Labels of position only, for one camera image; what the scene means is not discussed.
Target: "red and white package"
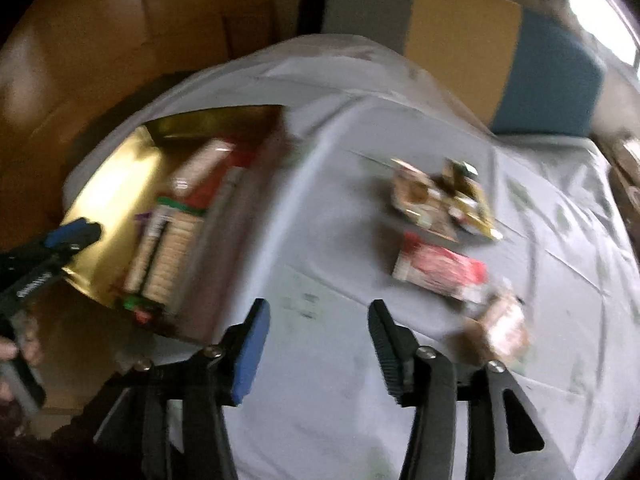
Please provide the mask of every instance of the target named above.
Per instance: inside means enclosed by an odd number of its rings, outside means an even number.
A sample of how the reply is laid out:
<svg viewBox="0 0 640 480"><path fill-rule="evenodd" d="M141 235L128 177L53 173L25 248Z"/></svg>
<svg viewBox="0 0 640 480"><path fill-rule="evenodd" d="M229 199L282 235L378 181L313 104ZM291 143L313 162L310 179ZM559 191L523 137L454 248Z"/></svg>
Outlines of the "red and white package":
<svg viewBox="0 0 640 480"><path fill-rule="evenodd" d="M487 281L484 263L426 244L413 233L404 234L393 277L443 296L475 303L482 301L483 285Z"/></svg>

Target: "metal bolt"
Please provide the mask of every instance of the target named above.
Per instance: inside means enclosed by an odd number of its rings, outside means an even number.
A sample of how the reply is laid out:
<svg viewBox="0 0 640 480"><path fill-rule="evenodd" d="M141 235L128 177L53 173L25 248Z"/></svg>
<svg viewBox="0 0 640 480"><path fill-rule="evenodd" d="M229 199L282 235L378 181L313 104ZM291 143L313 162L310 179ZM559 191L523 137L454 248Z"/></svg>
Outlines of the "metal bolt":
<svg viewBox="0 0 640 480"><path fill-rule="evenodd" d="M500 361L495 361L495 360L489 361L486 365L489 368L489 370L497 374L501 374L503 371L507 369L507 367L504 364L502 364Z"/></svg>
<svg viewBox="0 0 640 480"><path fill-rule="evenodd" d="M137 372L148 372L149 370L151 370L151 367L153 365L154 364L151 359L142 358L136 361L136 363L133 365L133 369Z"/></svg>
<svg viewBox="0 0 640 480"><path fill-rule="evenodd" d="M207 346L202 353L209 359L220 359L225 354L223 349L217 345Z"/></svg>
<svg viewBox="0 0 640 480"><path fill-rule="evenodd" d="M420 359L435 359L438 356L436 351L430 346L418 346L415 353Z"/></svg>

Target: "bright window light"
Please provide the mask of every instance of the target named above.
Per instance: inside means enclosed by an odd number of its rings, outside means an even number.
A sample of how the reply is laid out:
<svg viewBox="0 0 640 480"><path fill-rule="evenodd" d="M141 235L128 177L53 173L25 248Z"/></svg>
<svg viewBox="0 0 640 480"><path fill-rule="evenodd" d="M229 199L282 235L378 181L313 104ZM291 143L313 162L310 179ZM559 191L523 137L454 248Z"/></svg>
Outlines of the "bright window light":
<svg viewBox="0 0 640 480"><path fill-rule="evenodd" d="M569 5L585 30L622 61L633 65L636 42L607 0L569 0Z"/></svg>

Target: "pink and white package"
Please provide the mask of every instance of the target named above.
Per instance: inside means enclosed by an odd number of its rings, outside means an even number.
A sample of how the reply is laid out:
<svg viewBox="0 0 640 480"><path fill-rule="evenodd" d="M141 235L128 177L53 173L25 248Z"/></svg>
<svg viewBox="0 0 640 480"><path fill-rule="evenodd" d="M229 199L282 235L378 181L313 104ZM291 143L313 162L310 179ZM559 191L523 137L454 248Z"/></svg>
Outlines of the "pink and white package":
<svg viewBox="0 0 640 480"><path fill-rule="evenodd" d="M426 244L419 236L405 233L393 277L443 296L480 303L487 272L485 264L478 260Z"/></svg>

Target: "human hand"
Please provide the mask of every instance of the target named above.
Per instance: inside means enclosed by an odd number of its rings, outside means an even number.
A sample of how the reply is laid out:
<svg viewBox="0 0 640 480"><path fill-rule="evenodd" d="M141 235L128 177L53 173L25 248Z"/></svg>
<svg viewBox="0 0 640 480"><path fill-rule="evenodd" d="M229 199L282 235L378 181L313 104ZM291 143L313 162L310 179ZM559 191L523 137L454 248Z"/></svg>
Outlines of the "human hand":
<svg viewBox="0 0 640 480"><path fill-rule="evenodd" d="M22 345L22 355L31 366L37 366L42 361L42 351L38 341L38 323L35 318L29 317L24 327L24 343ZM10 361L18 354L18 347L9 339L0 337L0 361ZM0 377L0 402L11 402L14 394L9 384Z"/></svg>

